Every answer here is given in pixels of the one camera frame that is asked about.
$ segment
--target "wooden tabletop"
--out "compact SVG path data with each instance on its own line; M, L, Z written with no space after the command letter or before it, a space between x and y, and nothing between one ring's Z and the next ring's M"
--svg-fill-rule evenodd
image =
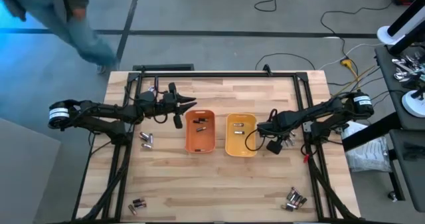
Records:
M327 101L330 95L324 72L307 73L314 104ZM105 104L122 105L127 76L128 72L111 74ZM160 78L159 89L167 89L170 82L176 84L181 95L197 98L198 104L192 110L215 113L216 149L209 154L187 153L184 118L180 130L175 129L172 118L165 124L145 119L135 127L122 221L317 221L308 166L299 150L303 144L301 129L295 130L295 146L285 147L279 155L265 146L253 158L232 157L224 150L228 114L251 113L262 122L273 108L279 112L298 109L292 79ZM142 91L151 85L153 79L144 78ZM140 131L153 133L153 150L141 147L137 136ZM340 141L335 134L330 139ZM257 136L256 140L260 145L261 139ZM98 136L94 147L107 141L106 136ZM327 143L323 149L332 188L359 216L343 147ZM87 214L104 192L113 150L109 145L91 157L77 217ZM294 212L280 209L293 186L308 198L307 203ZM116 188L110 213L115 211L117 192ZM140 197L145 198L147 207L132 215L128 205ZM323 190L321 199L325 203Z

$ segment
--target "orange bin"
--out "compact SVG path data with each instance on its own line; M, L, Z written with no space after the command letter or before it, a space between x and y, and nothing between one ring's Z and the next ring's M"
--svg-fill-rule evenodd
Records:
M252 114L229 114L227 116L226 152L235 157L253 157L257 152L250 151L245 146L245 139L249 133L256 129L257 119ZM243 131L244 134L235 134L235 131ZM250 149L255 149L255 136L253 133L246 141Z
M193 121L206 118L208 121L196 124ZM210 110L192 110L186 113L186 151L208 153L215 149L215 115Z

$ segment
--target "gray floor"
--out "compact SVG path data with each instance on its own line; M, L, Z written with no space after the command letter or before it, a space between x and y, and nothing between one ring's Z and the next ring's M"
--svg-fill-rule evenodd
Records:
M359 7L385 7L389 0L278 0L278 11L261 13L253 4L262 0L139 0L132 30L194 31L279 31L327 33L320 25L324 11ZM131 0L91 0L89 20L95 29L122 30ZM405 7L391 6L384 11L361 11L355 16L329 14L326 24L340 33L374 33L389 25ZM0 28L42 28L34 19L20 23L0 10ZM116 49L120 35L106 35ZM70 218L88 155L87 132L65 132L47 128L48 106L57 100L73 98L102 101L106 76L97 76L95 67L53 35L0 34L0 117L60 140L56 165L44 193L37 223ZM346 51L361 43L377 44L376 39L347 39ZM121 70L135 64L193 63L197 70L253 70L257 61L275 52L294 53L313 62L316 68L342 57L341 41L324 38L260 37L182 37L129 36ZM373 47L361 47L350 57L359 71L375 64ZM263 60L273 69L308 70L304 60L273 56ZM325 68L329 82L352 80L351 73L339 64ZM380 71L368 80L382 76ZM331 92L339 87L330 86ZM386 90L382 80L363 89L370 96ZM389 98L378 104L377 121L393 111ZM423 223L411 202L392 203L386 173L352 175L362 216L374 221Z

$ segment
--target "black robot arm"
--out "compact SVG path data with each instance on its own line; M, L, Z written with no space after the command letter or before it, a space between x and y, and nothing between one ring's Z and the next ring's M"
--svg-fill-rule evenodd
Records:
M292 130L303 123L310 122L309 142L320 144L327 140L332 129L340 127L350 120L367 119L373 115L371 99L360 90L353 93L335 96L327 102L300 111L284 111L272 116L267 122L258 123L257 130L261 137L277 137L270 141L267 149L279 154L282 141L290 139ZM328 117L319 122L318 118Z
M137 95L132 105L125 106L100 104L89 100L56 102L50 106L48 126L62 131L69 127L79 127L91 132L102 132L108 135L112 144L123 145L131 140L127 135L125 123L140 124L144 118L174 113L175 127L182 128L180 115L196 104L192 102L195 98L181 96L177 93L174 83L169 84L169 91L163 92L163 98L159 101L158 93L154 92L143 92ZM99 118L117 120L108 122Z

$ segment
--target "blue jeans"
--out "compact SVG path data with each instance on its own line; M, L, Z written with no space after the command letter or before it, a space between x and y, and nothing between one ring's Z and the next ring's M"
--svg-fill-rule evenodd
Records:
M87 19L71 17L64 23L54 11L52 0L18 0L19 3L53 34L74 47L84 60L97 65L112 66L116 54L89 26Z

